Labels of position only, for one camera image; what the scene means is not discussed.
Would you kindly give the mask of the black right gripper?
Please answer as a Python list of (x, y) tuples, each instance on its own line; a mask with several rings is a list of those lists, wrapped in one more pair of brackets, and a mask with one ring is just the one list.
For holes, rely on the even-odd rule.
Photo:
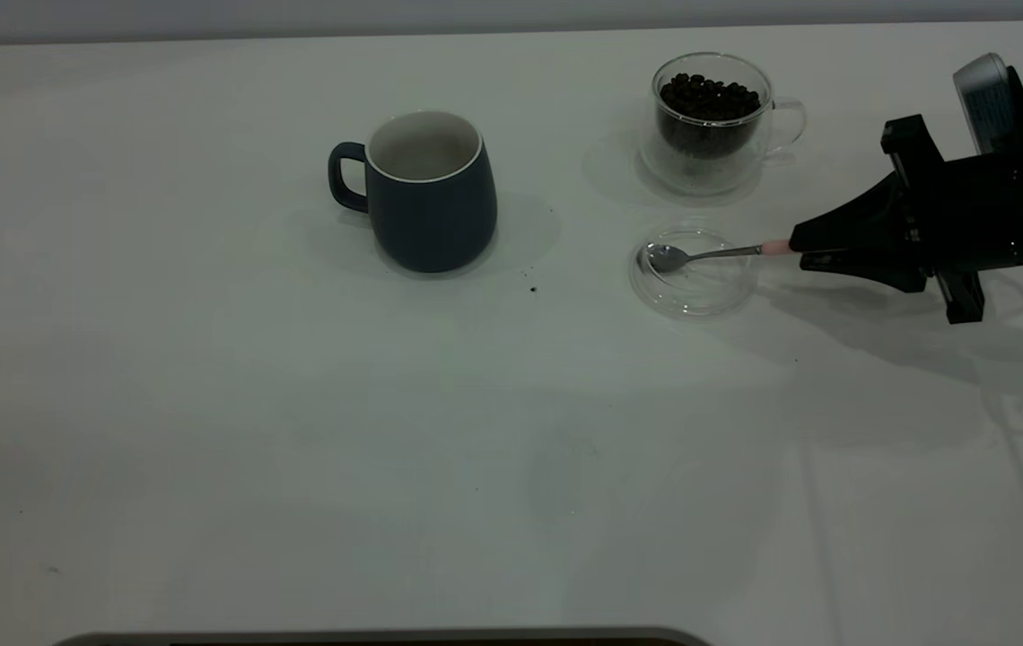
[[(788, 244), (804, 253), (800, 268), (903, 293), (934, 278), (949, 322), (979, 322), (979, 275), (1023, 266), (1023, 147), (946, 161), (917, 115), (886, 123), (880, 144), (892, 172), (794, 226)], [(876, 249), (885, 252), (861, 252)]]

